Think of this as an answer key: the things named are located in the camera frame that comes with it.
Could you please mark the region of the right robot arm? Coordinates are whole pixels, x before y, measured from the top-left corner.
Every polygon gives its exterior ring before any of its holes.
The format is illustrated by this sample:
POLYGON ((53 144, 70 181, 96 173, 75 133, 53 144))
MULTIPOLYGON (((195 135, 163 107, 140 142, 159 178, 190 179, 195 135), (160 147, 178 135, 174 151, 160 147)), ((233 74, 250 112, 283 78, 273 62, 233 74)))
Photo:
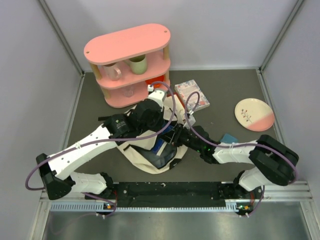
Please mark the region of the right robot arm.
POLYGON ((233 192, 245 198, 258 187, 267 184, 287 186, 297 179, 299 156, 271 137, 263 134, 257 140, 244 143, 214 141, 203 127, 187 128, 182 124, 170 126, 163 140, 175 147, 187 147, 199 153, 208 164, 249 164, 233 181, 233 192))

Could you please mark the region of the cream canvas backpack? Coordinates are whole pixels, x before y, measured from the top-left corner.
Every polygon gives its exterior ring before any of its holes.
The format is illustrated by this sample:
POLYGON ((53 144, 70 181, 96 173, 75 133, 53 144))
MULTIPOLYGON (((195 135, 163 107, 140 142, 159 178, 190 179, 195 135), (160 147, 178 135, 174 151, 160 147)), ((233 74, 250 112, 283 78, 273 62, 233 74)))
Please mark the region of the cream canvas backpack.
POLYGON ((173 127, 177 124, 182 125, 182 118, 163 103, 163 127, 157 132, 147 130, 138 134, 129 122, 130 110, 125 113, 99 117, 98 120, 102 122, 101 127, 108 130, 111 138, 118 140, 117 149, 141 171, 157 175, 173 169, 186 154, 188 150, 186 146, 176 147, 168 143, 167 133, 165 133, 161 137, 165 142, 158 153, 151 152, 151 149, 155 145, 157 136, 170 125, 173 127))

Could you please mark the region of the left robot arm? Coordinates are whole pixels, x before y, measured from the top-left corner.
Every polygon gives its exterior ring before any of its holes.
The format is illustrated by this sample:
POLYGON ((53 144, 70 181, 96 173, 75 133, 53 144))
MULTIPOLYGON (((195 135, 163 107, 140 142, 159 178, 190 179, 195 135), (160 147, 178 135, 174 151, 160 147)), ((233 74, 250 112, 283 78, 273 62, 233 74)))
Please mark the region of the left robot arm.
POLYGON ((50 200, 69 193, 90 193, 109 198, 114 191, 108 174, 78 173, 76 169, 99 154, 115 149, 125 142, 145 140, 146 133, 155 141, 164 127, 164 101, 149 96, 126 113, 100 117, 101 125, 82 140, 53 155, 36 157, 39 175, 50 200))

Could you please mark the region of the floral white book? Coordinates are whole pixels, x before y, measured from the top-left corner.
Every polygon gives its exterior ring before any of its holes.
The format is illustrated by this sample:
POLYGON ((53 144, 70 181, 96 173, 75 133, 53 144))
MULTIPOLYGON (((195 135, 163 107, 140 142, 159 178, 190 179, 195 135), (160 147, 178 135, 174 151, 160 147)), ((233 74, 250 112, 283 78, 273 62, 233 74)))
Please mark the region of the floral white book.
POLYGON ((180 99, 183 101, 183 103, 187 106, 188 111, 191 111, 195 106, 196 108, 193 110, 194 112, 210 106, 209 100, 203 94, 203 92, 201 91, 200 87, 198 86, 198 84, 194 79, 176 84, 174 86, 174 89, 175 89, 175 92, 179 95, 180 99), (194 92, 199 93, 198 104, 197 104, 197 100, 198 100, 197 94, 193 94, 190 97, 189 101, 187 102, 188 97, 194 92))

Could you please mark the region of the blue orange book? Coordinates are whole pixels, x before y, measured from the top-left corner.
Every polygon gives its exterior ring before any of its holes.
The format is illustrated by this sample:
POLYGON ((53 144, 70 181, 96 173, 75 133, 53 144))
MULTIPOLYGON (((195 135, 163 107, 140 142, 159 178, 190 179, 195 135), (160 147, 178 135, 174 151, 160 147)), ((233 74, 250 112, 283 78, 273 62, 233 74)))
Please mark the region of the blue orange book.
POLYGON ((165 143, 165 141, 161 138, 164 134, 171 131, 174 127, 172 125, 169 125, 162 133, 160 133, 155 141, 155 144, 153 148, 151 149, 151 152, 154 154, 157 154, 162 145, 165 143))

